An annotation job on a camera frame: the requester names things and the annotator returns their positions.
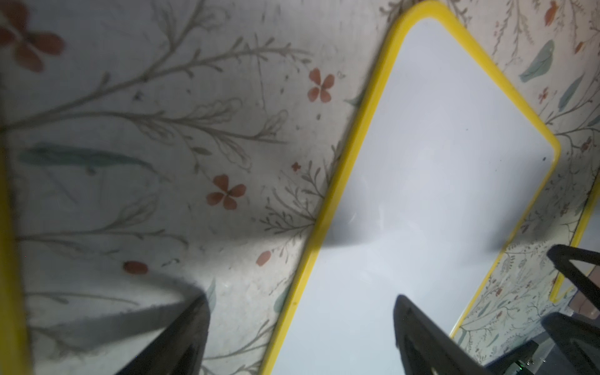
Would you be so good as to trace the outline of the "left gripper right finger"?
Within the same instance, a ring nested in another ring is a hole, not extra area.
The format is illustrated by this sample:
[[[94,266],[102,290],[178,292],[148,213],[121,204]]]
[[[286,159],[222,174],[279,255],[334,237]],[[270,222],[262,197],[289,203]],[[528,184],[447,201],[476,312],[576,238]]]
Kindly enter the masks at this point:
[[[490,373],[459,348],[408,297],[397,297],[393,320],[396,346],[406,374]]]

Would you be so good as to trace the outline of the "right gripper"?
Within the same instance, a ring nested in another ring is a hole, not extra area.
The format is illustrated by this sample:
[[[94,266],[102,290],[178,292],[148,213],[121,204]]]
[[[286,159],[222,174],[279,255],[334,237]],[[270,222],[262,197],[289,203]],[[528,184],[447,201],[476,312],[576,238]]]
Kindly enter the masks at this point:
[[[573,312],[599,311],[599,253],[567,245],[554,245],[548,251],[560,275],[577,289],[570,300]],[[588,263],[593,270],[586,274],[573,263]],[[542,320],[550,339],[529,341],[484,367],[492,374],[550,374],[551,353],[556,346],[579,374],[599,374],[599,365],[581,347],[581,343],[599,349],[599,328],[573,317],[553,312]]]

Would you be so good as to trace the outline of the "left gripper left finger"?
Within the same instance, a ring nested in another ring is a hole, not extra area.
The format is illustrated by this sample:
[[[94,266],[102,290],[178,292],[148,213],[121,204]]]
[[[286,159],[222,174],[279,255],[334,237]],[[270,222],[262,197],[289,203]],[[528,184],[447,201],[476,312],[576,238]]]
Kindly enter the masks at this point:
[[[118,374],[198,374],[209,324],[209,301],[202,293]]]

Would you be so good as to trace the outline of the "whiteboard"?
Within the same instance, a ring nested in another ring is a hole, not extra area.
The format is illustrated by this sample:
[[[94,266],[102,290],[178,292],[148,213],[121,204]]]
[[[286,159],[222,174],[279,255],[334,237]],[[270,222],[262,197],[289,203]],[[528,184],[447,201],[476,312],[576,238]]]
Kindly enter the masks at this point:
[[[559,154],[450,10],[412,7],[384,42],[262,373],[402,373],[398,295],[454,336]]]

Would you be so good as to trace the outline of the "right whiteboard under arm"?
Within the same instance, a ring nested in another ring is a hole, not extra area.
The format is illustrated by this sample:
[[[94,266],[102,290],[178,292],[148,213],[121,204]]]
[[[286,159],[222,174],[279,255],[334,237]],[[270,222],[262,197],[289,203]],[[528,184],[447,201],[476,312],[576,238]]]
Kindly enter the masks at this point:
[[[584,248],[590,248],[592,251],[599,252],[599,177],[596,178],[587,201],[584,204],[581,219],[577,224],[570,245],[572,247],[581,247],[581,245],[584,245]],[[558,273],[549,300],[552,303],[558,303],[574,289],[573,283],[567,281],[565,276]]]

